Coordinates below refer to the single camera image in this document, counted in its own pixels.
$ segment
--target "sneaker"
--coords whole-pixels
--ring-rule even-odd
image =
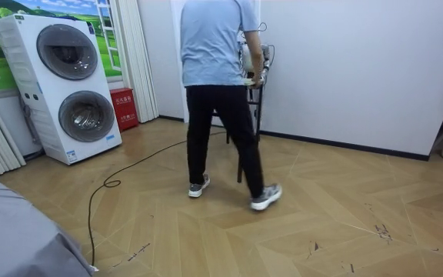
[[[256,211],[264,211],[269,205],[276,200],[280,199],[282,188],[280,185],[274,184],[265,187],[262,195],[256,199],[252,199],[251,208]]]
[[[201,194],[203,193],[203,189],[205,189],[209,185],[210,182],[209,175],[205,173],[203,174],[203,177],[205,178],[204,184],[202,185],[191,184],[191,186],[189,187],[189,197],[197,198],[201,196]]]

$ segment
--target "gray sofa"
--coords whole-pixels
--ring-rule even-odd
[[[0,183],[0,277],[85,277],[92,273],[72,238]]]

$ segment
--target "man's right hand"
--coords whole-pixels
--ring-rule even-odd
[[[262,85],[262,79],[260,77],[256,77],[254,76],[254,78],[252,78],[252,81],[254,82],[253,85],[251,85],[251,88],[260,88]]]

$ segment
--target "person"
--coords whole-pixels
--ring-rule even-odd
[[[251,0],[188,0],[181,15],[182,81],[189,110],[189,196],[201,196],[210,178],[205,173],[213,111],[218,113],[241,159],[251,192],[251,207],[265,210],[281,197],[281,186],[265,187],[258,142],[252,128],[247,87],[238,58],[240,31],[261,85],[262,50]]]

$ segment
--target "stacked washer dryer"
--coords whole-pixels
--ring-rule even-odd
[[[48,156],[70,165],[122,143],[90,24],[10,15],[0,45]]]

